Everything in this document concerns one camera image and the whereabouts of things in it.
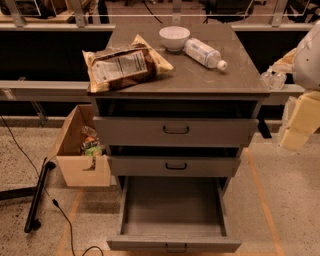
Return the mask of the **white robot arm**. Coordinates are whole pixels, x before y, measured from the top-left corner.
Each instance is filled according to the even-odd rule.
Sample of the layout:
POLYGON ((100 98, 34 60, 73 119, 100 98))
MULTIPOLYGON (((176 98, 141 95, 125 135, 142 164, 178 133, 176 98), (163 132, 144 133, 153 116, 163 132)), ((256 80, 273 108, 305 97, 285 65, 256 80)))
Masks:
POLYGON ((320 21, 298 46, 272 65, 278 73, 291 73, 294 83, 305 89, 295 101, 280 146, 297 152, 320 128, 320 21))

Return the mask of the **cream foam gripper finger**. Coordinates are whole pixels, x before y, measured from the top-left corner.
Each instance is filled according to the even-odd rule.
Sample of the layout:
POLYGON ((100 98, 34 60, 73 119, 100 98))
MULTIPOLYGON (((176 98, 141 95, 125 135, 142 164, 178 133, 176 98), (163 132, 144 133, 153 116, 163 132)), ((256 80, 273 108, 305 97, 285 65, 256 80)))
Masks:
POLYGON ((297 152, 319 128, 320 92, 310 91, 295 101, 295 107, 286 125, 280 146, 297 152))

